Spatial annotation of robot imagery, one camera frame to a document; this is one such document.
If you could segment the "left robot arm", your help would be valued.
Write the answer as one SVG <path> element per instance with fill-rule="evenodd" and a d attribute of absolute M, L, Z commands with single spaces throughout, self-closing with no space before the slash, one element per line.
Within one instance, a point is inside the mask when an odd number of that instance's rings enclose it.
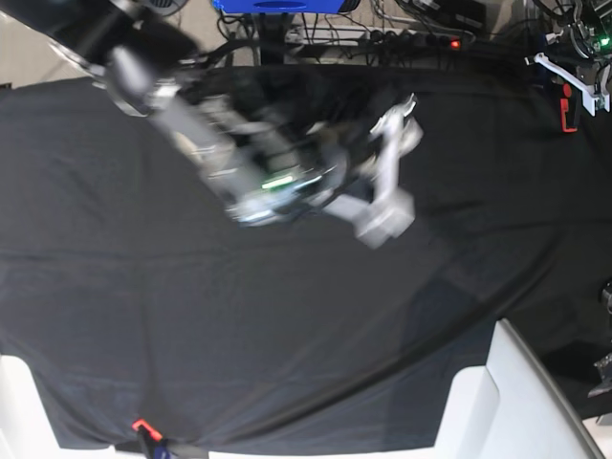
<path fill-rule="evenodd" d="M 530 1 L 541 28 L 535 51 L 524 58 L 559 86 L 567 104 L 591 116 L 611 111 L 611 3 Z"/>

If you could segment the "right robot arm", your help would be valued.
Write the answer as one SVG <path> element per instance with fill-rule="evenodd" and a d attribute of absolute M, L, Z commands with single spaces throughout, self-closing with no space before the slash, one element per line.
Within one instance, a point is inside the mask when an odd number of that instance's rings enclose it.
<path fill-rule="evenodd" d="M 145 1 L 5 1 L 1 11 L 46 35 L 124 113 L 151 120 L 240 225 L 322 211 L 377 248 L 414 222 L 400 185 L 401 159 L 423 136 L 414 96 L 382 96 L 356 120 L 327 121 L 315 107 L 269 100 L 256 81 L 214 91 L 220 60 L 265 43 L 234 39 L 203 53 Z"/>

